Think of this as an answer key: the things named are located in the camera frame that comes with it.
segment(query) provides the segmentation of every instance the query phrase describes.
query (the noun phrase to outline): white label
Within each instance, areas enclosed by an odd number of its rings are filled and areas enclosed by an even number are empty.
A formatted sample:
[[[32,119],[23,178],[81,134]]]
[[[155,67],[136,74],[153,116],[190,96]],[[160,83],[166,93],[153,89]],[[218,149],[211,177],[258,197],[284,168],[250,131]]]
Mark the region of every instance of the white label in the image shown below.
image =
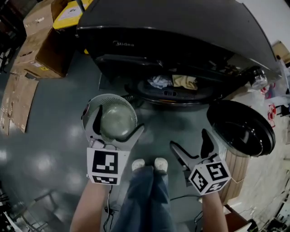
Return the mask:
[[[79,16],[81,13],[82,11],[79,6],[74,6],[65,10],[58,20],[73,18]]]
[[[30,62],[31,64],[33,64],[35,67],[42,67],[42,65],[40,64],[40,63],[37,63],[37,62],[34,62],[34,61],[32,61],[32,62]]]

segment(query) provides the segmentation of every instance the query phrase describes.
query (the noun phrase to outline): jeans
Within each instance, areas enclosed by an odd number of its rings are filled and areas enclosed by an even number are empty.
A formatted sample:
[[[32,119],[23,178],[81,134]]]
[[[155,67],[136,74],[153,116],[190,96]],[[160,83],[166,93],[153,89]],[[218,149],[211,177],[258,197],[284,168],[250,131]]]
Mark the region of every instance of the jeans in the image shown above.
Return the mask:
[[[112,232],[175,232],[169,202],[167,174],[136,169]]]

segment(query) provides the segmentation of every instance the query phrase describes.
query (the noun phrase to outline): cable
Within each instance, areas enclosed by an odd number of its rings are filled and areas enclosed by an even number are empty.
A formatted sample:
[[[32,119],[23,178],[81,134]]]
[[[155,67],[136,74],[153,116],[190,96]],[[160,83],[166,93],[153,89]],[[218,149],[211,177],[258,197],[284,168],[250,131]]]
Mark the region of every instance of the cable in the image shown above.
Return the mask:
[[[108,194],[108,197],[107,197],[107,207],[108,207],[108,217],[107,217],[107,220],[105,221],[104,225],[103,225],[103,229],[104,231],[106,232],[106,225],[110,219],[110,194],[112,192],[112,189],[113,189],[113,185],[111,185],[111,188],[110,188],[110,191],[109,191],[109,194]]]
[[[114,220],[114,215],[112,214],[112,220],[111,220],[111,224],[110,224],[110,231],[111,231],[113,220]]]
[[[200,219],[203,218],[203,216],[201,216],[198,220],[197,218],[199,217],[199,215],[202,214],[202,211],[194,218],[194,224],[195,224],[195,232],[197,232],[197,229],[198,229],[198,222]]]
[[[186,197],[197,197],[197,198],[199,198],[200,196],[188,194],[188,195],[184,195],[184,196],[181,196],[181,197],[172,198],[172,199],[170,199],[170,201],[173,201],[173,200],[176,200],[176,199],[180,199],[180,198],[186,198]]]

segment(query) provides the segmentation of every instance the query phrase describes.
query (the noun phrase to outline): person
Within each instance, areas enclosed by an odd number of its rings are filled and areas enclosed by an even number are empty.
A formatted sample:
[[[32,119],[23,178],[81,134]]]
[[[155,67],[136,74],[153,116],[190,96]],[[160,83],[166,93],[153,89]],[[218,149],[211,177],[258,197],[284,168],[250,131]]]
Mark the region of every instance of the person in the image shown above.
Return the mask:
[[[168,163],[156,158],[154,168],[143,159],[132,164],[132,178],[111,232],[175,232],[168,195]],[[88,181],[72,219],[71,232],[100,232],[106,188]],[[203,231],[228,232],[217,192],[202,196]]]

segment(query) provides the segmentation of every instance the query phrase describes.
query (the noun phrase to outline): leg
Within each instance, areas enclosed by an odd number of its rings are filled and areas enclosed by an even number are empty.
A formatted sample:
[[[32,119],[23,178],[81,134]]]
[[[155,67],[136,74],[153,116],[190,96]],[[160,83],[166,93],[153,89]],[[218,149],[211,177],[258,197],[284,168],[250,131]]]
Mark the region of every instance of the leg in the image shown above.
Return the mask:
[[[151,231],[175,232],[175,224],[170,213],[170,199],[168,196],[167,161],[155,160],[154,182],[151,192]]]
[[[146,223],[147,207],[153,184],[153,167],[133,171],[119,218],[112,232],[142,232]]]

